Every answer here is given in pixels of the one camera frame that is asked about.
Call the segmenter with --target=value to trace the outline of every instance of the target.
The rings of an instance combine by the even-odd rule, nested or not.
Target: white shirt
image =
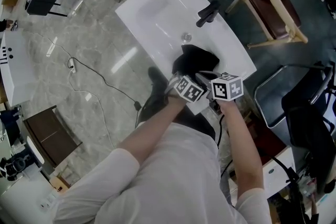
[[[54,223],[271,224],[263,189],[228,204],[217,151],[209,136],[172,123],[141,166],[128,151],[112,151],[61,196]]]

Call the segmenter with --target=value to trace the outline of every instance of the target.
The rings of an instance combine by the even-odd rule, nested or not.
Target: marble floor
[[[22,112],[28,118],[57,105],[83,142],[55,171],[65,170],[63,177],[73,184],[134,130],[136,110],[133,101],[79,63],[77,72],[70,74],[69,55],[141,104],[151,91],[148,67],[155,64],[114,12],[120,4],[113,0],[58,0],[62,6],[55,11],[69,14],[66,18],[28,15],[24,3],[19,1],[12,19],[19,20],[26,37],[38,85]],[[210,110],[204,114],[218,131],[218,118]],[[222,140],[221,158],[228,162],[227,135]]]

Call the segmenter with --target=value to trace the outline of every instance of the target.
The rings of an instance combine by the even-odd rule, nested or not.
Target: marker cube
[[[178,94],[190,103],[195,103],[202,96],[204,90],[193,82],[188,76],[184,76],[174,86]]]
[[[243,80],[239,76],[224,72],[221,77],[211,81],[214,99],[231,101],[244,95]]]

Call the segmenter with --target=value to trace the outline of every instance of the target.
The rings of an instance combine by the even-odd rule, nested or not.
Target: black pants
[[[19,119],[19,116],[16,115],[18,112],[17,108],[13,110],[1,111],[0,120],[5,125],[8,136],[18,137],[20,134],[19,127],[17,126],[16,121]]]
[[[139,123],[149,120],[153,115],[157,114],[162,110],[165,104],[164,91],[166,85],[154,84],[151,96],[146,102],[146,106],[142,109],[139,115]],[[175,123],[190,127],[201,133],[209,135],[213,140],[215,140],[216,133],[212,126],[209,124],[208,120],[203,117],[203,115],[194,115],[188,107],[185,107],[173,121]]]

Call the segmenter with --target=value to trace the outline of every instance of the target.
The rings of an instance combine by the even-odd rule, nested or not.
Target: black cable
[[[219,127],[220,127],[220,130],[219,130],[219,139],[218,139],[218,143],[217,143],[217,147],[219,148],[219,144],[220,144],[220,141],[222,140],[222,120],[224,118],[224,115],[220,118],[219,120]]]
[[[85,66],[86,68],[90,69],[91,71],[93,71],[94,73],[96,73],[97,75],[99,75],[99,76],[103,79],[104,83],[105,83],[108,87],[111,87],[111,88],[113,88],[113,89],[116,89],[117,91],[123,93],[125,96],[127,96],[129,99],[131,99],[131,100],[134,102],[134,107],[135,107],[135,109],[136,109],[137,111],[139,111],[139,110],[141,109],[141,104],[140,104],[138,101],[136,101],[136,100],[134,100],[133,98],[131,98],[128,94],[126,94],[126,93],[123,92],[122,90],[119,90],[118,88],[116,88],[116,87],[114,87],[114,86],[112,86],[112,85],[109,85],[109,84],[106,82],[106,79],[104,78],[103,75],[101,75],[99,72],[95,71],[95,70],[92,69],[91,67],[87,66],[85,63],[82,63],[82,62],[81,62],[80,60],[78,60],[76,57],[70,57],[70,58],[69,58],[69,60],[68,60],[68,68],[73,68],[73,67],[70,67],[70,66],[69,66],[69,62],[70,62],[71,59],[76,60],[77,62],[79,62],[80,64],[82,64],[83,66]]]
[[[229,168],[230,164],[233,162],[233,159],[226,165],[225,169],[223,170],[222,174],[221,174],[221,178],[223,177],[225,171]]]

